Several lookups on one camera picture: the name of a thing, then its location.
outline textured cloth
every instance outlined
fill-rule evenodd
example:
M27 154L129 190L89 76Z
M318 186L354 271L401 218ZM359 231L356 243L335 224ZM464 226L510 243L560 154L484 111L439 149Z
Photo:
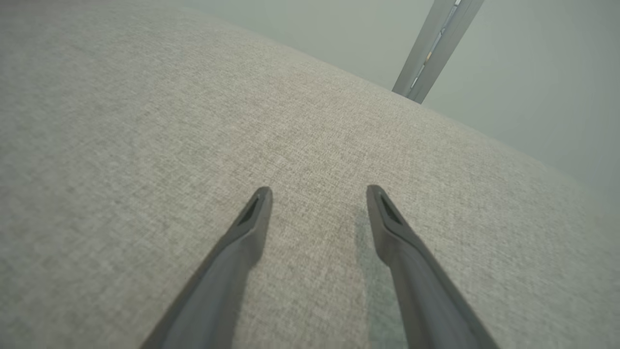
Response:
M0 347L139 346L263 185L234 346L404 347L371 183L501 347L618 344L617 216L540 162L172 4L0 16Z

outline gray fabric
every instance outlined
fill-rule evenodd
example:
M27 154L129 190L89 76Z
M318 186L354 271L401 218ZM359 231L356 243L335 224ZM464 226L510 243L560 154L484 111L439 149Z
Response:
M554 170L171 4L0 13L0 347L137 347L263 185L235 346L403 347L370 183L502 347L617 345L617 216Z

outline beige woven fabric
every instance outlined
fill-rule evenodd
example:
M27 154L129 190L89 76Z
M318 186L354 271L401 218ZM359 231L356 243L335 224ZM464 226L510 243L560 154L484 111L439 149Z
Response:
M0 55L0 347L136 348L263 185L235 346L403 347L371 183L500 346L618 344L616 218L410 100L150 1L3 4Z

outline fabric surface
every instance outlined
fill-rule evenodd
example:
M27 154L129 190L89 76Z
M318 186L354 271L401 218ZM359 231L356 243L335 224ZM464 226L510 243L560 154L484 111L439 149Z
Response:
M404 347L379 184L503 348L618 344L618 218L540 162L174 4L0 11L0 347L136 348L256 188L234 346Z

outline gray wall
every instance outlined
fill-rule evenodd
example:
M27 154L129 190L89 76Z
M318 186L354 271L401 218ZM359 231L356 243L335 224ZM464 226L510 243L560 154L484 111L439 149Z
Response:
M486 0L423 102L620 203L620 2Z
M187 0L391 90L433 0Z

